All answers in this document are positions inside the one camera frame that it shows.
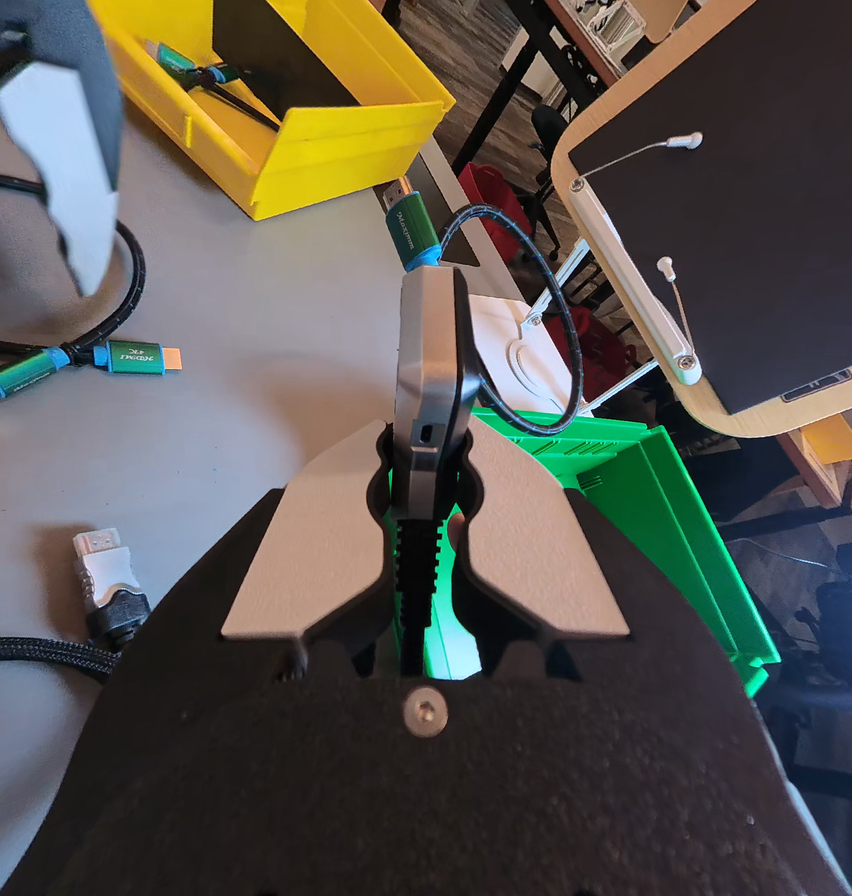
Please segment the black HDMI switch box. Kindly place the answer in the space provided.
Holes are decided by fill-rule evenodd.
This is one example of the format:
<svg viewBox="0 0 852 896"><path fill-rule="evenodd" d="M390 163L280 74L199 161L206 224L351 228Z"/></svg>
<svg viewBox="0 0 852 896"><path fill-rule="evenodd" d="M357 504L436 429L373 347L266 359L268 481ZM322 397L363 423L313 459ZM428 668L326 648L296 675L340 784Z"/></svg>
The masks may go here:
<svg viewBox="0 0 852 896"><path fill-rule="evenodd" d="M406 274L400 312L392 515L436 521L450 510L482 385L463 272L425 265Z"/></svg>

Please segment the black panel with wooden rim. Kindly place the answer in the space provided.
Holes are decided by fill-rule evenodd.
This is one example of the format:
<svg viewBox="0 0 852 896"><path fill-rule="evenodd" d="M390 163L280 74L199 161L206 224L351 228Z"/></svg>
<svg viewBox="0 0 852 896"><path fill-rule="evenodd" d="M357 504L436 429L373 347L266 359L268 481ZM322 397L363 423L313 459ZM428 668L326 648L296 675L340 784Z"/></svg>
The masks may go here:
<svg viewBox="0 0 852 896"><path fill-rule="evenodd" d="M676 135L694 151L647 151ZM852 2L707 2L577 114L552 158L566 209L678 400L767 437L852 409ZM671 257L703 370L662 358Z"/></svg>

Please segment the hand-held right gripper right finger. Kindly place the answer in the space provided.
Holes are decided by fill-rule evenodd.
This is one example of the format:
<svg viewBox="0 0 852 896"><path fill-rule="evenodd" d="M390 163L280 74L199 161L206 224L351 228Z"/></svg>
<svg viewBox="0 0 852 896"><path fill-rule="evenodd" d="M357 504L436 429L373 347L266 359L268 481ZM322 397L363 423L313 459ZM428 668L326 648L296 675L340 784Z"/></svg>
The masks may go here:
<svg viewBox="0 0 852 896"><path fill-rule="evenodd" d="M566 489L471 417L459 457L454 613L479 644L617 640L630 628Z"/></svg>

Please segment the black office chair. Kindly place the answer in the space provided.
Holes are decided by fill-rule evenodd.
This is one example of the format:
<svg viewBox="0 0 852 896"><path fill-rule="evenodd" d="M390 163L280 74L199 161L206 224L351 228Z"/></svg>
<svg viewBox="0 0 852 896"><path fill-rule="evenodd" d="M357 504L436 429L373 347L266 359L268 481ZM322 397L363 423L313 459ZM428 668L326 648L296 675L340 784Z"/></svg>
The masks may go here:
<svg viewBox="0 0 852 896"><path fill-rule="evenodd" d="M546 104L540 104L532 110L531 120L537 141L530 143L529 147L540 152L546 163L544 170L535 178L539 189L532 196L532 218L534 218L532 224L541 223L544 227L553 244L549 258L555 262L558 259L561 243L547 214L545 204L548 197L554 192L550 172L553 153L568 127L568 122L559 111Z"/></svg>

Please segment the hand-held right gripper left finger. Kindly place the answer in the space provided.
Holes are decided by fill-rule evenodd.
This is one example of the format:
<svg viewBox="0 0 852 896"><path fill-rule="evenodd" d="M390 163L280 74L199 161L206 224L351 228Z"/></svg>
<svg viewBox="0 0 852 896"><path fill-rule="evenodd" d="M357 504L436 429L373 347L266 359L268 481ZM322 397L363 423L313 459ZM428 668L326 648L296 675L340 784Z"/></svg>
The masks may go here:
<svg viewBox="0 0 852 896"><path fill-rule="evenodd" d="M364 649L387 629L391 442L387 423L370 423L291 479L221 626L225 639Z"/></svg>

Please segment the black bin divider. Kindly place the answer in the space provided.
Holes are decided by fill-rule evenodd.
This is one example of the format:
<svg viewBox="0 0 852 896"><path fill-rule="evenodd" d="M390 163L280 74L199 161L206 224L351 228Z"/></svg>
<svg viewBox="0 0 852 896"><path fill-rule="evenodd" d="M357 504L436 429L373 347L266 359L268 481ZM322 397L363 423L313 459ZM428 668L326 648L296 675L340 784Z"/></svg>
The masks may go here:
<svg viewBox="0 0 852 896"><path fill-rule="evenodd" d="M214 1L212 49L275 118L360 103L266 1Z"/></svg>

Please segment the yellow plastic bin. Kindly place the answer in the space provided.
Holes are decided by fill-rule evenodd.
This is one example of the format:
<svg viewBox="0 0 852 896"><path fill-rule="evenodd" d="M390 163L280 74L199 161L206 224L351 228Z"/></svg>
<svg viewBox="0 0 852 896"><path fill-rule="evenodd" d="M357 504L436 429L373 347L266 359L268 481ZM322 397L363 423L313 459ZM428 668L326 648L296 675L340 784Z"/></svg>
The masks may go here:
<svg viewBox="0 0 852 896"><path fill-rule="evenodd" d="M196 65L212 49L211 1L97 1L124 95L253 220L282 215L405 175L454 106L445 89L367 1L268 2L360 103L293 108L278 119L241 79L233 95L277 133L204 91L185 92L147 54L159 41Z"/></svg>

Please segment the white tipped pin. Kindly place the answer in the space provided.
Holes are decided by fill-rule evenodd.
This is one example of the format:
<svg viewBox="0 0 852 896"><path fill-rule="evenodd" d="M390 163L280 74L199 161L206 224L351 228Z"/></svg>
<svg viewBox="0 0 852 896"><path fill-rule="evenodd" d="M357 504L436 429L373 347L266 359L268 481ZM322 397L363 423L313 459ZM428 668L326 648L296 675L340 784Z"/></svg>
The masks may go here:
<svg viewBox="0 0 852 896"><path fill-rule="evenodd" d="M701 145L701 143L703 142L703 138L704 138L704 135L701 132L692 132L687 135L676 135L676 136L669 137L665 140L656 141L656 142L650 143L648 145L645 145L644 147L641 147L640 149L625 153L625 154L617 157L614 160L604 162L603 164L601 164L599 166L596 166L596 167L591 168L584 172L580 172L577 175L576 180L584 181L587 178L591 177L592 175L600 173L601 171L604 171L608 168L612 168L622 162L630 161L633 158L637 157L638 155L641 155L647 151L654 151L654 150L694 151Z"/></svg>
<svg viewBox="0 0 852 896"><path fill-rule="evenodd" d="M680 291L678 288L677 274L675 273L675 270L674 270L673 261L672 261L671 257L663 256L658 260L656 266L657 266L657 269L659 270L659 272L665 278L666 282L672 288L672 291L674 293L676 303L678 306L678 311L679 311L679 315L681 318L681 322L683 324L684 334L685 334L686 340L689 344L690 354L694 356L696 354L696 349L695 349L692 333L691 333L691 330L689 327L689 322L687 319L684 302L683 302L683 299L681 297L681 294L680 294Z"/></svg>

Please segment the black braided cable silver plug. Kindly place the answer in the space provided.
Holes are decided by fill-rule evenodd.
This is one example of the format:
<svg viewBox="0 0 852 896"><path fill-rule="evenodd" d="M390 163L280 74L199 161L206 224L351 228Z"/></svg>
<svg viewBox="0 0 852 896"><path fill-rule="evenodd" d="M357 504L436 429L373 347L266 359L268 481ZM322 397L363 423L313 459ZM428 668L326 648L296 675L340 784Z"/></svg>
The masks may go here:
<svg viewBox="0 0 852 896"><path fill-rule="evenodd" d="M403 675L428 671L426 631L432 621L444 523L399 523L395 572L400 594L399 661ZM130 549L116 529L73 538L90 640L85 644L33 636L0 636L0 663L27 662L69 668L104 684L125 647L151 613L134 574Z"/></svg>

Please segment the green plastic bin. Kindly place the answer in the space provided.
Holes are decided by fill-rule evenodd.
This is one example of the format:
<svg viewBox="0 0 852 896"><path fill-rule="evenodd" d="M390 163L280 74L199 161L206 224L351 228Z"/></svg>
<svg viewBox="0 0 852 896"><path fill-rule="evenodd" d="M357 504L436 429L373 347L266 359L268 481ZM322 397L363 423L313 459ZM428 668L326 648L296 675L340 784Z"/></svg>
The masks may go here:
<svg viewBox="0 0 852 896"><path fill-rule="evenodd" d="M678 589L753 699L780 655L666 431L579 417L563 434L527 434L489 409L473 420L579 492Z"/></svg>

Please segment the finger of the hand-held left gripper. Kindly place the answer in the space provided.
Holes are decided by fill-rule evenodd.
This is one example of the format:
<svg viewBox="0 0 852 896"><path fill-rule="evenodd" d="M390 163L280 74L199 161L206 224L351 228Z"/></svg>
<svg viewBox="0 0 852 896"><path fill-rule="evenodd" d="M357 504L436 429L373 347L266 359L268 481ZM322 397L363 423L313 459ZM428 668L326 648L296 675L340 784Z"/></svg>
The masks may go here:
<svg viewBox="0 0 852 896"><path fill-rule="evenodd" d="M78 292L95 294L116 235L111 180L80 74L43 62L0 73L0 120L35 167Z"/></svg>

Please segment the red chair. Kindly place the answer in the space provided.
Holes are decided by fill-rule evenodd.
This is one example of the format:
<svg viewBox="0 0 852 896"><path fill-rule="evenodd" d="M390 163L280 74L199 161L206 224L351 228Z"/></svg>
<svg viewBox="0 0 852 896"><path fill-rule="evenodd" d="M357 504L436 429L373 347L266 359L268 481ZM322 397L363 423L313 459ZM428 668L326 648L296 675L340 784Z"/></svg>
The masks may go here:
<svg viewBox="0 0 852 896"><path fill-rule="evenodd" d="M526 209L498 168L470 162L457 179L471 204L487 204L498 208L529 237L534 236L534 225L530 223ZM511 263L521 251L518 238L490 218L481 218L480 221L503 262Z"/></svg>
<svg viewBox="0 0 852 896"><path fill-rule="evenodd" d="M583 399L591 402L636 369L636 349L596 319L587 308L571 308L583 367Z"/></svg>

